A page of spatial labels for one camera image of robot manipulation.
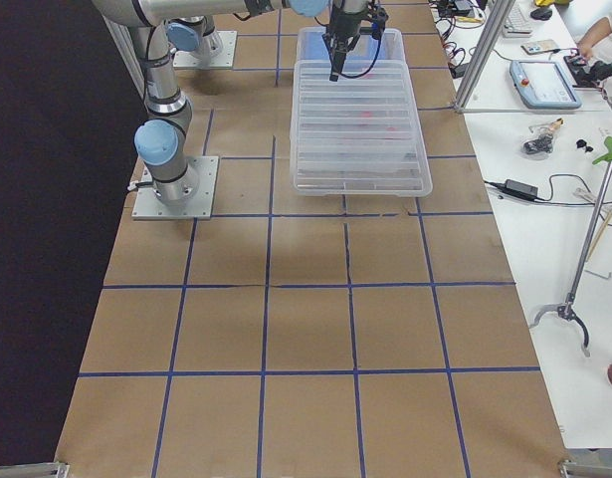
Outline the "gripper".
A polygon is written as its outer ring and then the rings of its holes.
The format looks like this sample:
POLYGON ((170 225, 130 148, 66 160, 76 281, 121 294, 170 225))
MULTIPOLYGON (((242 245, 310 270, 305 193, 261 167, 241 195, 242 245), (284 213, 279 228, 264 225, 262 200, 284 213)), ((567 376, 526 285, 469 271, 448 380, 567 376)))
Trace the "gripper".
POLYGON ((331 3, 329 21, 322 35, 330 54, 331 82, 337 82, 342 76, 346 53, 358 42, 362 23, 370 24, 365 32, 376 38, 376 31, 383 32, 387 21, 388 14, 379 1, 334 0, 331 3))

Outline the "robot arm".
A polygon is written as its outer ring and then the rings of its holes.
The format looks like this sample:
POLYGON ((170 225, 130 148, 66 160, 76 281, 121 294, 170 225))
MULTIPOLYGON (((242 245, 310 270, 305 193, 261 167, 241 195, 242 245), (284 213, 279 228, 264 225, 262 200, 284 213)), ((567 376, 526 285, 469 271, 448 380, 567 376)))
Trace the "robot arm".
POLYGON ((179 88, 173 68, 168 24, 197 20, 191 33, 203 36, 218 14, 257 17, 291 8, 295 1, 96 1, 109 21, 128 29, 132 50, 143 76, 143 102, 148 121, 134 136, 138 155, 153 180, 154 195, 163 204, 184 204, 200 183, 183 148, 192 120, 192 106, 179 88))

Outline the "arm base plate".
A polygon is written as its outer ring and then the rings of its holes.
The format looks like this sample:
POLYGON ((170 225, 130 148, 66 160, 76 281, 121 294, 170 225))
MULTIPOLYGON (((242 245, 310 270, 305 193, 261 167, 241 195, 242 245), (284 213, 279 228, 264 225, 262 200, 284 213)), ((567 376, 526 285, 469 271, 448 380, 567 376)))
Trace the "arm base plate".
POLYGON ((231 70, 237 36, 236 31, 215 30, 202 39, 197 51, 177 52, 173 66, 176 70, 231 70))
POLYGON ((146 165, 136 191, 134 220, 209 220, 218 177, 218 156, 187 156, 185 175, 175 182, 155 181, 146 165))

